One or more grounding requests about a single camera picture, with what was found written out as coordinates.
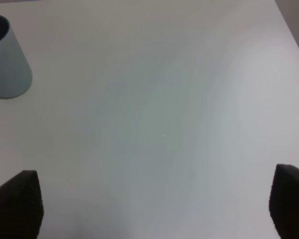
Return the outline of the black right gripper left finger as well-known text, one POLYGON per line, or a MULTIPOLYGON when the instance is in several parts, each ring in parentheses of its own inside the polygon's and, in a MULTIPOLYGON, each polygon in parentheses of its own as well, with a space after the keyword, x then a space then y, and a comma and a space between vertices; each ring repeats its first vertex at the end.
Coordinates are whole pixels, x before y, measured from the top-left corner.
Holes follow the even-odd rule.
POLYGON ((36 239, 43 216, 37 171, 23 170, 0 186, 0 239, 36 239))

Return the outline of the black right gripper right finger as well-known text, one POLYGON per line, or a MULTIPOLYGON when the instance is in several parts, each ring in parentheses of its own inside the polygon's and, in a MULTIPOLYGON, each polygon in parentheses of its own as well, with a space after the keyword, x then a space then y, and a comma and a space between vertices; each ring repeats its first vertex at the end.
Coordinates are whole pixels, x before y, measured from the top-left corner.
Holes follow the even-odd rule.
POLYGON ((299 168, 278 164, 269 198, 269 212, 282 239, 299 239, 299 168))

